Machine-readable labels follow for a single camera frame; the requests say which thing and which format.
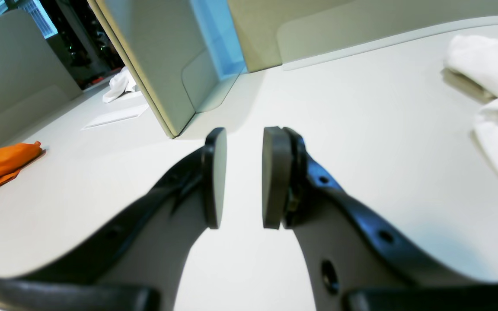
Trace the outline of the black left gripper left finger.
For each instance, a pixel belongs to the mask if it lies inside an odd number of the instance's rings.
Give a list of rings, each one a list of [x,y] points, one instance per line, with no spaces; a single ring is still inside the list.
[[[227,130],[172,166],[81,244],[0,277],[0,311],[172,311],[188,254],[223,214]]]

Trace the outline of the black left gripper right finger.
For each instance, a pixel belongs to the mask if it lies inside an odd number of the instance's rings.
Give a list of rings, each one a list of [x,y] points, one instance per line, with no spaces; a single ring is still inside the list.
[[[498,311],[498,282],[411,242],[344,191],[288,127],[263,130],[262,221],[296,235],[318,311]]]

